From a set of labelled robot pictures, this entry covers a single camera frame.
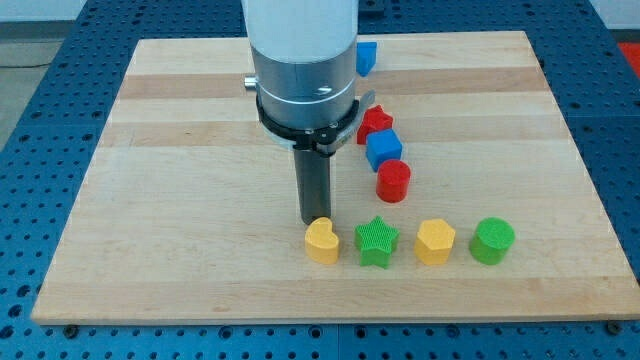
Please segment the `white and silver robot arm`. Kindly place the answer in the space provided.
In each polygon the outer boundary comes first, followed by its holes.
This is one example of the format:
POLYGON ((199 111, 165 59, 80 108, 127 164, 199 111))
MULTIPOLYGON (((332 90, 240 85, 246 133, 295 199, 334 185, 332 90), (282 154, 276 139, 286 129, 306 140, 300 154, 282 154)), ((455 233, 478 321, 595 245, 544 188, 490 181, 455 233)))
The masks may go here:
POLYGON ((242 0, 263 111, 291 129, 324 128, 355 99, 358 0, 242 0))

